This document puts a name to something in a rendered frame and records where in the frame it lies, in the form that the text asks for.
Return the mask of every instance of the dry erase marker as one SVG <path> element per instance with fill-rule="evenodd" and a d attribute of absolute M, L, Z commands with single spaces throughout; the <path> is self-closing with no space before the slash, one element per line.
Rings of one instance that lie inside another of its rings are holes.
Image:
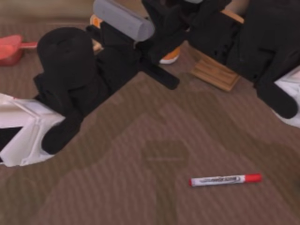
<path fill-rule="evenodd" d="M 260 174 L 237 175 L 237 176 L 223 176 L 223 177 L 204 177 L 192 178 L 189 184 L 192 187 L 208 186 L 208 185 L 223 185 L 223 184 L 241 184 L 260 182 L 262 176 Z"/>

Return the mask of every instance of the brown table surface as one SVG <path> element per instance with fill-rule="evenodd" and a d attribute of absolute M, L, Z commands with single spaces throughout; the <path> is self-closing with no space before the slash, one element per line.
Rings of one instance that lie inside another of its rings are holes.
<path fill-rule="evenodd" d="M 37 41 L 55 25 L 1 25 Z M 300 225 L 300 129 L 276 118 L 241 79 L 230 93 L 187 72 L 170 91 L 139 74 L 83 123 L 53 159 L 0 166 L 0 225 Z M 0 92 L 36 94 L 27 52 L 0 68 Z M 261 173 L 257 184 L 191 188 L 188 179 Z"/>

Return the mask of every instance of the wooden board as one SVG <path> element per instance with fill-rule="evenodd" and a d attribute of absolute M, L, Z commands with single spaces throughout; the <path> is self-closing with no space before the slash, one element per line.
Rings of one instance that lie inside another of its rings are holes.
<path fill-rule="evenodd" d="M 244 23 L 244 19 L 235 13 L 226 10 L 222 13 Z M 234 88 L 240 78 L 238 74 L 192 47 L 190 47 L 190 53 L 198 61 L 191 74 L 225 91 L 231 91 Z"/>

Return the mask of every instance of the red dustpan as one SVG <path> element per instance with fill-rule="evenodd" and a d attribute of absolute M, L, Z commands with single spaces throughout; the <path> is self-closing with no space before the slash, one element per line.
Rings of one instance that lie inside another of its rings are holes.
<path fill-rule="evenodd" d="M 37 42 L 22 43 L 21 35 L 11 35 L 0 38 L 0 66 L 16 64 L 23 54 L 23 49 L 34 49 Z"/>

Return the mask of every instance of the red marker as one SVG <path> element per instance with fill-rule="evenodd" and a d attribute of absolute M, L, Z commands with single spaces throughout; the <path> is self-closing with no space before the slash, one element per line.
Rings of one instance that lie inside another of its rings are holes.
<path fill-rule="evenodd" d="M 189 184 L 192 187 L 208 186 L 208 185 L 222 185 L 222 184 L 241 184 L 260 182 L 262 176 L 260 174 L 237 175 L 237 176 L 224 176 L 224 177 L 204 177 L 192 178 Z"/>

